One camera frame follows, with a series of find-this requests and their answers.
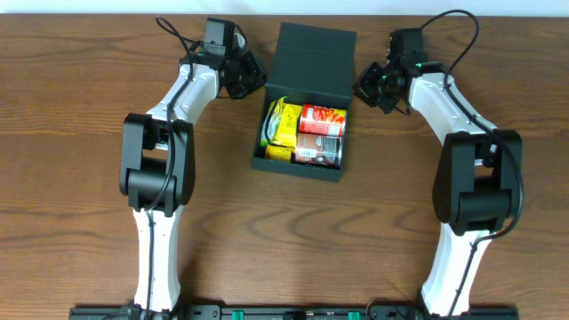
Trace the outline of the green white snack packet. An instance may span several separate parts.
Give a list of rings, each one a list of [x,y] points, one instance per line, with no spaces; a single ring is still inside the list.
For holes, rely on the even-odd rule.
[[[286,96],[283,96],[269,104],[268,113],[260,130],[259,146],[262,148],[268,145],[283,146],[283,143],[276,138],[276,131],[281,123],[285,99]]]

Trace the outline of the long yellow snack packet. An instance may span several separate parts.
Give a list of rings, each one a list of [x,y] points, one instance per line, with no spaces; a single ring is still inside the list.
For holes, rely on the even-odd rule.
[[[281,104],[277,109],[279,115],[276,132],[270,140],[272,145],[295,148],[297,142],[297,127],[302,112],[302,106],[289,103]]]

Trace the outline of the black gift box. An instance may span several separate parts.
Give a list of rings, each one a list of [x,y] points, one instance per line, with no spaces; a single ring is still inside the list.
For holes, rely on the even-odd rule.
[[[265,98],[258,127],[258,137],[252,156],[252,168],[304,178],[337,182],[341,178],[342,162],[352,101],[352,82],[355,75],[355,44],[353,31],[319,28],[293,23],[282,23],[276,54],[265,84]],[[269,104],[286,96],[285,103],[311,104],[347,112],[342,136],[342,160],[339,168],[269,160],[266,147],[259,146],[260,130]]]

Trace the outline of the bright red Pringles can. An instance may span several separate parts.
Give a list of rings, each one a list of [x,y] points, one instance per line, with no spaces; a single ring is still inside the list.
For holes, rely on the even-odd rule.
[[[301,112],[299,131],[342,137],[346,127],[346,116],[347,112],[344,109],[305,104]]]

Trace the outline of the small yellow snack packet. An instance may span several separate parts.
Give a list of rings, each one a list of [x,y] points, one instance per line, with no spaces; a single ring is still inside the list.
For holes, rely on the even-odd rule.
[[[265,157],[269,160],[290,163],[292,161],[294,148],[278,145],[267,145]]]

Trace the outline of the dark red Pringles can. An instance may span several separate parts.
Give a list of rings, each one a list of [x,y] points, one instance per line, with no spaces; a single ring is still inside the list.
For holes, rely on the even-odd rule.
[[[339,168],[342,160],[343,138],[310,133],[297,135],[294,161],[329,168]]]

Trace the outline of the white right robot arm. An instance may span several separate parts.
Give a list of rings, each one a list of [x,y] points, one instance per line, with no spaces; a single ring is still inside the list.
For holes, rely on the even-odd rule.
[[[354,85],[356,96],[388,113],[404,101],[442,144],[432,190],[440,236],[420,289],[423,318],[470,314],[469,293],[489,244],[519,221],[524,202],[522,140],[480,116],[439,62],[374,62]]]

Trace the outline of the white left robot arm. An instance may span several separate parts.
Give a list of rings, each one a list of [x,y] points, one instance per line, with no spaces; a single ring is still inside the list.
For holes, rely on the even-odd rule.
[[[266,79],[250,50],[228,57],[192,52],[180,60],[172,87],[153,108],[124,119],[119,189],[132,208],[139,241],[137,290],[126,318],[181,315],[179,225],[196,181],[196,123],[221,89],[241,100]]]

